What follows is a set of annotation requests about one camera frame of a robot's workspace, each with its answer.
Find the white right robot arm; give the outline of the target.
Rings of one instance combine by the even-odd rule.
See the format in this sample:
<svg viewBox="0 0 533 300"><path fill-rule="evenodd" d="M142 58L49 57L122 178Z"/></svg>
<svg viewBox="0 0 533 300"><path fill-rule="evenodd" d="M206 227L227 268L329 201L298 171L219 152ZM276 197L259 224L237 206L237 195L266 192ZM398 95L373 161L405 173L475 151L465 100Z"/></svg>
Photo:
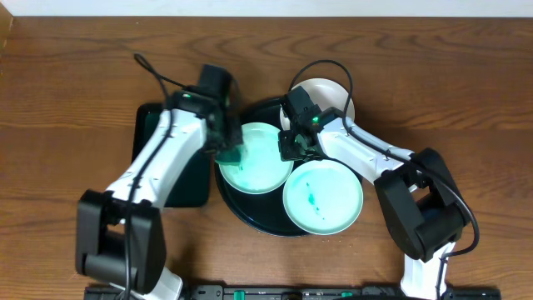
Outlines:
<svg viewBox="0 0 533 300"><path fill-rule="evenodd" d="M406 255L401 290L408 297L444 296L449 258L463 228L477 224L441 155L412 152L358 127L341 110L285 107L290 128L280 134L285 160L329 158L372 183L387 229Z"/></svg>

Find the mint green plate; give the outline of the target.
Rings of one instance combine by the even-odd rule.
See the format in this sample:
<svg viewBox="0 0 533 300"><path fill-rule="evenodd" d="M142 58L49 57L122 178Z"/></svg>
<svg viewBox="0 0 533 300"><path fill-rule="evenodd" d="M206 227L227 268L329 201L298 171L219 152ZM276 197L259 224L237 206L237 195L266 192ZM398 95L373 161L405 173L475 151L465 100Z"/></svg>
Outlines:
<svg viewBox="0 0 533 300"><path fill-rule="evenodd" d="M305 162L286 180L282 200L287 216L300 229L332 235L349 228L363 207L362 185L355 173L332 160Z"/></svg>
<svg viewBox="0 0 533 300"><path fill-rule="evenodd" d="M292 161L282 161L279 151L280 130L264 122L242 125L243 146L237 165L220 165L226 182L248 194L269 193L280 187L293 169Z"/></svg>

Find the green scouring sponge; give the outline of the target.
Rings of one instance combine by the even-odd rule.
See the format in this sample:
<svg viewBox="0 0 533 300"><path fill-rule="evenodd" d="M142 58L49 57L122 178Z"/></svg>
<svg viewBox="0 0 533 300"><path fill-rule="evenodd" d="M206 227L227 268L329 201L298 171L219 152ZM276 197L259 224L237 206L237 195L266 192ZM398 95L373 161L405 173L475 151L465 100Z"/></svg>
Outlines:
<svg viewBox="0 0 533 300"><path fill-rule="evenodd" d="M245 148L240 146L231 147L218 152L215 156L215 162L219 165L238 166L245 153Z"/></svg>

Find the pale pink plate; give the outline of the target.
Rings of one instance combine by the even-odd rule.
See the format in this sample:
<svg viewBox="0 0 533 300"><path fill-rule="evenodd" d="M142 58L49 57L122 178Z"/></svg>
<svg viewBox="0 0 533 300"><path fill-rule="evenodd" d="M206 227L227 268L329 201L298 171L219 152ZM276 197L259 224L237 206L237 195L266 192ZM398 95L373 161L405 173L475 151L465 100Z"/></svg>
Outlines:
<svg viewBox="0 0 533 300"><path fill-rule="evenodd" d="M298 83L295 88L302 86L311 100L322 111L329 107L343 110L348 91L339 83L325 78L311 78Z"/></svg>

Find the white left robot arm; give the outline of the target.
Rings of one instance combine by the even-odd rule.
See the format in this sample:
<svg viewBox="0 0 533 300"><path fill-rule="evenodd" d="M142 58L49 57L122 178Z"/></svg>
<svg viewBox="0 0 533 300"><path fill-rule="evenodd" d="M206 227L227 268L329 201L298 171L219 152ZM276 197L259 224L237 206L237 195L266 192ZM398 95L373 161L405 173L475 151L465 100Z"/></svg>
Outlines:
<svg viewBox="0 0 533 300"><path fill-rule="evenodd" d="M123 299L178 299L166 266L161 210L188 162L241 143L228 87L189 86L168 97L158 124L126 172L77 204L76 271L121 288Z"/></svg>

